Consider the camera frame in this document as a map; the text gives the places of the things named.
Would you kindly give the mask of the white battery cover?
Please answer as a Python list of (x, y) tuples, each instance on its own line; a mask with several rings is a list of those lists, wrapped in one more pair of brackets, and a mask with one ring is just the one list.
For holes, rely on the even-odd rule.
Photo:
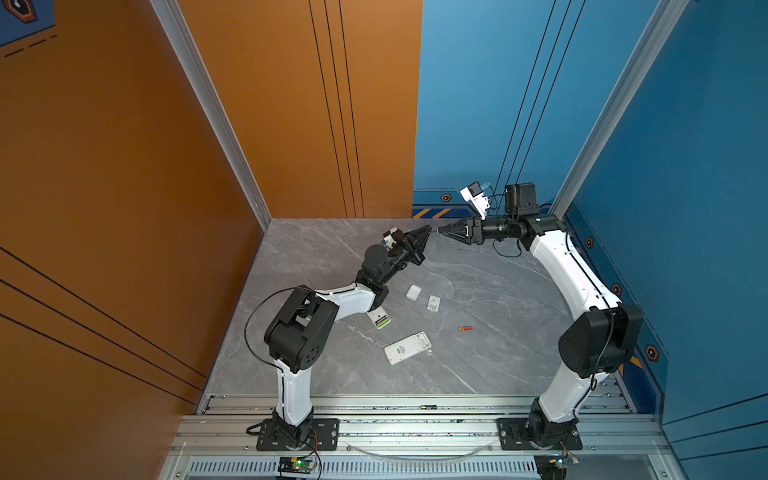
[(406, 298), (411, 301), (416, 301), (421, 293), (421, 288), (417, 285), (411, 285), (406, 292)]
[(435, 295), (430, 295), (427, 302), (427, 310), (433, 313), (439, 311), (441, 298)]

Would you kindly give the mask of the white TCL remote control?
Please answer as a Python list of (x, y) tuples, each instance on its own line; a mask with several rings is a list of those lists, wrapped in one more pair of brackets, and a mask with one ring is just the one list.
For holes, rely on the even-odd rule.
[(432, 343), (424, 331), (410, 335), (384, 348), (385, 356), (391, 365), (396, 365), (420, 353), (429, 351)]

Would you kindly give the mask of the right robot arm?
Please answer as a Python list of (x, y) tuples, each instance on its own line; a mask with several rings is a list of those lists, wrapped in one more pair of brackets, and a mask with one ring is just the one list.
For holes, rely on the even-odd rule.
[(560, 218), (541, 210), (534, 184), (506, 186), (502, 215), (491, 214), (490, 199), (477, 182), (461, 196), (475, 215), (442, 226), (439, 233), (468, 245), (515, 239), (545, 268), (570, 309), (573, 322), (558, 340), (561, 364), (554, 379), (533, 401), (524, 428), (507, 433), (539, 449), (565, 447), (576, 439), (584, 402), (632, 357), (643, 315), (599, 279)]

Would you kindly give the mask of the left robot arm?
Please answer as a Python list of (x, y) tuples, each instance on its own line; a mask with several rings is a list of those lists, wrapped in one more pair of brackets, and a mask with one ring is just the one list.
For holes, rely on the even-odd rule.
[(290, 291), (264, 334), (270, 365), (278, 371), (278, 402), (268, 424), (289, 447), (309, 444), (314, 414), (311, 370), (334, 324), (381, 307), (389, 294), (387, 283), (408, 265), (424, 262), (430, 234), (429, 225), (408, 232), (394, 228), (365, 251), (350, 285), (331, 290), (299, 285)]

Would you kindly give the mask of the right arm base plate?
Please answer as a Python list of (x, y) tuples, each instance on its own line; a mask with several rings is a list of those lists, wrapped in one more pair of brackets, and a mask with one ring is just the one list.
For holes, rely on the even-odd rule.
[(499, 418), (498, 439), (504, 451), (583, 449), (578, 420), (552, 423), (547, 420)]

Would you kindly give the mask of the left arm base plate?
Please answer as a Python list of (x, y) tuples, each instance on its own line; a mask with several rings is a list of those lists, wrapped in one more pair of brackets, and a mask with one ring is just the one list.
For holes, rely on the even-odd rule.
[(261, 425), (256, 449), (335, 451), (338, 446), (339, 427), (340, 420), (337, 418), (308, 418), (299, 426), (292, 426), (275, 417)]

